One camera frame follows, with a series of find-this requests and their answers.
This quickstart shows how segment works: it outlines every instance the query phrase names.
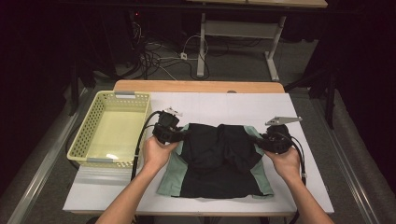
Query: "black fabric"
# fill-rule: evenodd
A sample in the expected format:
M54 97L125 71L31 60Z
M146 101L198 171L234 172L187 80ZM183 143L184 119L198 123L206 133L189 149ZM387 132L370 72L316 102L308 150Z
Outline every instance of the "black fabric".
M260 195L250 169L262 158L241 125L191 123L180 157L188 164L180 191L185 198L241 198Z

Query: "person's left hand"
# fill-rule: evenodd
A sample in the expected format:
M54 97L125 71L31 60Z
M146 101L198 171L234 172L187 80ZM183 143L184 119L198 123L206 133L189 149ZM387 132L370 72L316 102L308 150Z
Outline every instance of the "person's left hand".
M157 173L169 160L169 156L178 143L164 145L160 143L155 136L151 136L146 140L144 148L143 169L149 169L151 172Z

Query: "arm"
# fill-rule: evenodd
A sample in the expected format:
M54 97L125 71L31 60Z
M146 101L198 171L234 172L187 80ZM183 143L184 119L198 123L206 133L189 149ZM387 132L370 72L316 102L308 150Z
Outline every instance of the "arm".
M273 161L277 173L288 185L303 223L333 223L300 178L297 150L291 147L280 155L268 151L265 154Z
M145 144L144 166L134 180L117 196L96 223L128 223L134 219L136 208L154 176L165 166L177 143L162 145L155 137Z

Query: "hand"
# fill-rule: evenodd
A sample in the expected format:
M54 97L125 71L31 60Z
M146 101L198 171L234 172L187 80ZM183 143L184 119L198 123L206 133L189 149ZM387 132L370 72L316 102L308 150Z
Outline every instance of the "hand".
M282 154L264 151L265 154L273 161L276 172L285 180L294 178L300 179L300 158L297 149L290 147L289 150Z
M164 145L160 143L155 136L151 136L146 140L144 148L143 169L157 173L165 166L169 160L169 156L178 143Z

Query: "person's right arm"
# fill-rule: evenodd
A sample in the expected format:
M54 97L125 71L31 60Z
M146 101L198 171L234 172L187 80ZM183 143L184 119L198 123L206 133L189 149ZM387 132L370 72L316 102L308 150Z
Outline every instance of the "person's right arm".
M300 160L297 150L291 147L283 154L277 155L268 151L265 151L265 154L273 161L277 173L288 185L303 223L333 223L300 177Z

